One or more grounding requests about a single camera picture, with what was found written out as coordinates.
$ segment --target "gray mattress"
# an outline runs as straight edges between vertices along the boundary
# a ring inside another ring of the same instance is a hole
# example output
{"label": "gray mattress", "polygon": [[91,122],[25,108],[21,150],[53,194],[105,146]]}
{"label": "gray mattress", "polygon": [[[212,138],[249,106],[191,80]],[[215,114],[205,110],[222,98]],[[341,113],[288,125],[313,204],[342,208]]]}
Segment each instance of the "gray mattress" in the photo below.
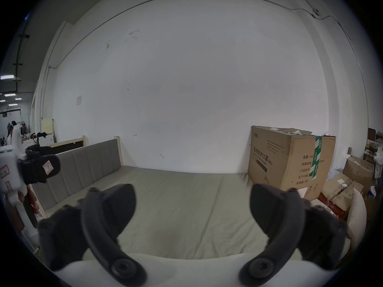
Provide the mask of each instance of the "gray mattress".
{"label": "gray mattress", "polygon": [[[100,190],[130,183],[136,212],[118,237],[122,250],[177,259],[207,259],[262,252],[267,236],[251,216],[246,173],[195,174],[121,167],[92,184]],[[84,188],[46,210],[75,206]],[[93,259],[90,251],[84,259]],[[301,259],[298,250],[293,259]]]}

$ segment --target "box label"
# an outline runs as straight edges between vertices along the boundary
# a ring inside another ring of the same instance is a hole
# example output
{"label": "box label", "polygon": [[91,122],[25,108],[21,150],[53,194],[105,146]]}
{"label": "box label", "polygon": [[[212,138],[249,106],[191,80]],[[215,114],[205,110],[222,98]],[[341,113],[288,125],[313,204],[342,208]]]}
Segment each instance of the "box label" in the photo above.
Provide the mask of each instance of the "box label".
{"label": "box label", "polygon": [[322,150],[322,136],[315,136],[315,151],[313,164],[310,169],[309,176],[312,176],[312,179],[316,179],[316,173],[318,171],[319,160],[321,158],[321,150]]}
{"label": "box label", "polygon": [[257,164],[265,171],[267,172],[267,168],[261,164],[261,162],[259,160],[257,160]]}

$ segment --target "clothing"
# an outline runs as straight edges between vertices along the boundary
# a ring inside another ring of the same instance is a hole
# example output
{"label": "clothing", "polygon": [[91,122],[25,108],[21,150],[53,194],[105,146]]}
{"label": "clothing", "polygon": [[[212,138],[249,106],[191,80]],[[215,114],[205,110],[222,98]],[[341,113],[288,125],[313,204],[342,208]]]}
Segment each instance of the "clothing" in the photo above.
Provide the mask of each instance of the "clothing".
{"label": "clothing", "polygon": [[381,177],[382,169],[383,169],[383,150],[381,146],[379,146],[378,148],[378,152],[376,153],[376,156],[374,157],[374,161],[376,162],[375,179],[378,179]]}

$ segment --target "ceiling light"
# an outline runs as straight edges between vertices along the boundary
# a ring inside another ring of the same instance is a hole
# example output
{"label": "ceiling light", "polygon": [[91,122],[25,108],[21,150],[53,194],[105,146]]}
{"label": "ceiling light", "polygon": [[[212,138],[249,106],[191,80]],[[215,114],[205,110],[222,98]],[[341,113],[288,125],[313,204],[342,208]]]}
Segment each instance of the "ceiling light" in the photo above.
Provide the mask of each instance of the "ceiling light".
{"label": "ceiling light", "polygon": [[8,75],[2,75],[0,77],[0,80],[6,80],[6,79],[14,79],[15,76],[13,74],[8,74]]}

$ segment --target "white pillow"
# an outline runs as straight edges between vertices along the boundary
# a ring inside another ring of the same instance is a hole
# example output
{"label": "white pillow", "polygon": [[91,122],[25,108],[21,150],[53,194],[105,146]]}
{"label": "white pillow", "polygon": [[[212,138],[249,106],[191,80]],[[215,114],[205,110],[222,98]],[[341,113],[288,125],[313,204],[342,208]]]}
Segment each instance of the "white pillow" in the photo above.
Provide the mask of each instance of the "white pillow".
{"label": "white pillow", "polygon": [[361,242],[366,229],[367,211],[363,197],[354,188],[350,211],[347,218],[347,234],[351,238],[351,250],[354,251]]}

